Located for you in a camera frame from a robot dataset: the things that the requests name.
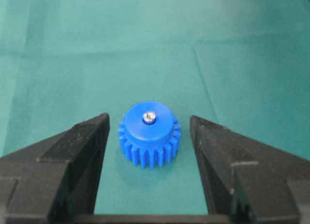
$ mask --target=screw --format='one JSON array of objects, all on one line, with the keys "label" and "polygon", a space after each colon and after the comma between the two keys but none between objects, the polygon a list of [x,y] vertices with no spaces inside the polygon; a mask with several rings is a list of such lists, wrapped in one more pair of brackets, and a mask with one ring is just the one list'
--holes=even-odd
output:
[{"label": "screw", "polygon": [[147,111],[143,114],[143,121],[148,125],[153,124],[156,121],[156,113],[153,111]]}]

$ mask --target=metal screw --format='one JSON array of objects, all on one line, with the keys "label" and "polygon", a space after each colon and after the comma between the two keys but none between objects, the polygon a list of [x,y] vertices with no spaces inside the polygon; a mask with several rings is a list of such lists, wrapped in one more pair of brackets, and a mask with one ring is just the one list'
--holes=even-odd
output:
[{"label": "metal screw", "polygon": [[153,111],[147,111],[143,114],[143,121],[148,125],[153,124],[156,121],[156,113]]}]

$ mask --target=teal background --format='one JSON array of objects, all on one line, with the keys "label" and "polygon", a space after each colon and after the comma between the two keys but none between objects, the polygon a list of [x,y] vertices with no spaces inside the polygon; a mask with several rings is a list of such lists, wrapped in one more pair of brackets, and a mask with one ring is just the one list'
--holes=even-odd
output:
[{"label": "teal background", "polygon": [[[108,112],[95,212],[206,214],[190,115],[310,159],[309,33],[308,0],[0,0],[0,155]],[[120,152],[144,100],[182,126],[162,169]]]}]

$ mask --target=blue gear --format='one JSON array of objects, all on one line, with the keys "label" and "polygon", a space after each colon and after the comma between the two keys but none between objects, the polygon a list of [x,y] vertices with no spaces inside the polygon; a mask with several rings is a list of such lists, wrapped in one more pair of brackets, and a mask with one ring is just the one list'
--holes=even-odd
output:
[{"label": "blue gear", "polygon": [[[143,121],[143,114],[153,111],[156,119],[153,124]],[[134,105],[120,121],[118,130],[122,153],[133,165],[147,164],[153,169],[157,164],[170,163],[180,145],[181,126],[178,119],[165,105],[158,102],[141,102]]]}]

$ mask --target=gear tooth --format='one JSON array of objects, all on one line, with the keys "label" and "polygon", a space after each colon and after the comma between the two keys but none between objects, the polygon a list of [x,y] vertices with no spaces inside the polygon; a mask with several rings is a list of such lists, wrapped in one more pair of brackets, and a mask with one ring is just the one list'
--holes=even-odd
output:
[{"label": "gear tooth", "polygon": [[133,165],[137,165],[140,162],[140,154],[139,154],[139,147],[133,145],[131,148],[131,157]]},{"label": "gear tooth", "polygon": [[144,169],[147,164],[147,151],[145,149],[140,149],[140,164],[142,169]]},{"label": "gear tooth", "polygon": [[181,130],[181,126],[180,126],[179,124],[174,124],[174,125],[173,125],[173,129],[174,129],[175,131],[180,131],[180,130]]},{"label": "gear tooth", "polygon": [[181,132],[174,131],[173,132],[173,137],[177,140],[176,149],[178,150],[179,147],[180,147]]},{"label": "gear tooth", "polygon": [[124,128],[118,128],[118,134],[119,135],[124,134]]},{"label": "gear tooth", "polygon": [[125,142],[125,154],[126,154],[126,159],[131,160],[131,147],[132,144],[129,141]]},{"label": "gear tooth", "polygon": [[121,128],[123,128],[125,126],[125,122],[124,121],[120,121],[119,125],[120,125]]},{"label": "gear tooth", "polygon": [[178,144],[178,141],[176,138],[172,138],[170,140],[170,143],[172,145],[172,157],[175,157],[176,156],[176,151],[177,151],[177,144]]},{"label": "gear tooth", "polygon": [[170,163],[171,161],[171,150],[172,146],[170,143],[165,144],[164,146],[164,157],[165,157],[165,162]]},{"label": "gear tooth", "polygon": [[153,149],[150,149],[150,150],[149,150],[150,168],[151,168],[151,169],[154,169],[154,167],[155,167],[156,155],[157,155],[157,152],[155,152],[155,150],[153,150]]},{"label": "gear tooth", "polygon": [[119,137],[119,139],[120,139],[120,143],[121,143],[121,151],[123,154],[125,154],[125,142],[127,141],[127,139],[126,139],[125,135],[121,135]]},{"label": "gear tooth", "polygon": [[159,167],[162,167],[164,164],[164,149],[163,148],[157,148],[157,164]]}]

